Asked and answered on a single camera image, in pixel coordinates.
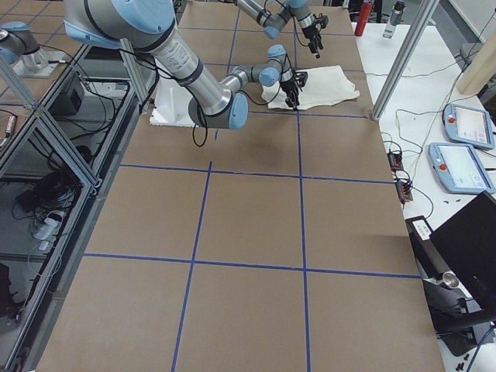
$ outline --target blue plastic cover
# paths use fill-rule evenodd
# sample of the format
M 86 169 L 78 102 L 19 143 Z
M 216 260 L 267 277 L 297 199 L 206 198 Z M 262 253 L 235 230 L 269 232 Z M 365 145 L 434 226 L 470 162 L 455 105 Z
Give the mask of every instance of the blue plastic cover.
M 269 58 L 284 56 L 285 54 L 286 49 L 280 44 L 273 45 L 267 49 L 267 56 L 269 56 Z
M 171 0 L 112 0 L 117 13 L 144 33 L 164 33 L 174 23 Z
M 248 119 L 248 100 L 241 93 L 236 93 L 229 113 L 229 129 L 241 129 Z
M 86 29 L 77 27 L 66 20 L 64 20 L 64 23 L 65 23 L 66 34 L 70 38 L 80 43 L 89 44 L 94 47 L 101 47 L 106 49 L 118 49 L 121 47 L 119 41 L 117 40 L 110 40 L 107 39 L 106 37 L 97 35 L 96 33 L 91 33 Z
M 7 22 L 2 25 L 5 31 L 29 31 L 29 27 L 24 22 Z
M 8 64 L 13 64 L 17 61 L 17 56 L 6 48 L 0 47 L 0 57 Z
M 258 80 L 264 87 L 271 87 L 279 80 L 279 71 L 273 67 L 264 68 Z
M 289 2 L 289 6 L 296 9 L 296 8 L 301 8 L 306 3 L 307 3 L 306 0 L 291 0 Z
M 269 39 L 276 39 L 281 33 L 281 31 L 279 31 L 278 29 L 270 26 L 264 27 L 263 31 L 265 32 L 265 35 L 267 35 Z

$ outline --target computer monitor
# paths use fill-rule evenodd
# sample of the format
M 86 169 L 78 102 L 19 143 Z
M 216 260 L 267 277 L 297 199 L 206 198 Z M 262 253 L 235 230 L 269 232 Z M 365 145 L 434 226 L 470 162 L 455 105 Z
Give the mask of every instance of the computer monitor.
M 481 192 L 430 238 L 479 306 L 496 306 L 496 200 Z

